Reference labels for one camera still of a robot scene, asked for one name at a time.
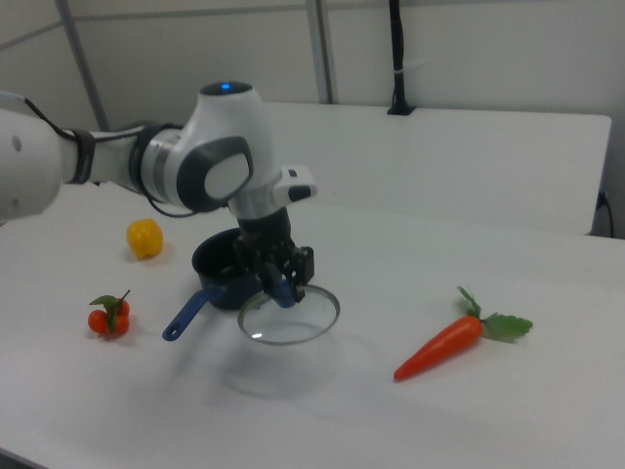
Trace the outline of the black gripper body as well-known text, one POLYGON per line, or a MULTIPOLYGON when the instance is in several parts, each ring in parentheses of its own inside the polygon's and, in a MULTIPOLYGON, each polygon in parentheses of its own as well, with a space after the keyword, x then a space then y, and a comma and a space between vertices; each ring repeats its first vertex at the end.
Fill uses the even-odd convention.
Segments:
POLYGON ((274 266, 282 274, 292 271, 294 242, 286 208, 260 219, 239 219, 238 226, 236 255, 246 269, 255 274, 266 266, 274 266))

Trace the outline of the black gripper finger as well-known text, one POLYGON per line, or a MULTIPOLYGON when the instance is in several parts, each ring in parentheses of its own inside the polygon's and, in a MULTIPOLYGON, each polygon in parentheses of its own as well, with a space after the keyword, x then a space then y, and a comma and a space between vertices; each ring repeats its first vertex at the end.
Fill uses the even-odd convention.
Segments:
POLYGON ((292 246, 287 251, 285 277, 291 287, 293 299, 302 301, 305 287, 314 276, 314 251, 308 246, 292 246))
POLYGON ((258 279, 266 293, 274 291, 278 284, 276 269, 266 254, 259 248, 247 244, 242 237, 233 242, 233 251, 240 269, 258 279))

